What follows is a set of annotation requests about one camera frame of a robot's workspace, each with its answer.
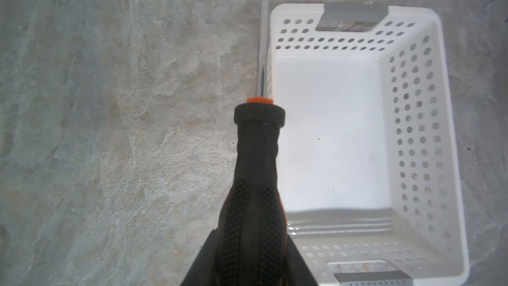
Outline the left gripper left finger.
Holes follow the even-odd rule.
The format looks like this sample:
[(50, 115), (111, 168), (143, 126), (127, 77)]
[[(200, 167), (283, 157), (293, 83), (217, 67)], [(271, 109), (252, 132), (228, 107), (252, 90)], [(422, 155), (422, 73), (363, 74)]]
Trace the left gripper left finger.
[(181, 286), (214, 286), (216, 230), (212, 230), (195, 258)]

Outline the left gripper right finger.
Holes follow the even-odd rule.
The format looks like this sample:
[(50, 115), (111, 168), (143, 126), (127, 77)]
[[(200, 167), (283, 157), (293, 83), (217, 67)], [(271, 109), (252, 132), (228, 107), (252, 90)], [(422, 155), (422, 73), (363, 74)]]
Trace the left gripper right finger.
[(285, 285), (318, 286), (315, 278), (290, 236), (287, 237)]

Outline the black orange handled screwdriver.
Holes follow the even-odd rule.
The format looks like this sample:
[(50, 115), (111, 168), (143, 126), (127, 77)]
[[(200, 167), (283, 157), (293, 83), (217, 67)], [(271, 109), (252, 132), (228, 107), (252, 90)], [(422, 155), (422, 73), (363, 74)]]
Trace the black orange handled screwdriver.
[(216, 285), (280, 285), (287, 252), (286, 218), (276, 157), (285, 112), (267, 98), (270, 0), (260, 0), (257, 87), (236, 107), (234, 182), (220, 212), (214, 257)]

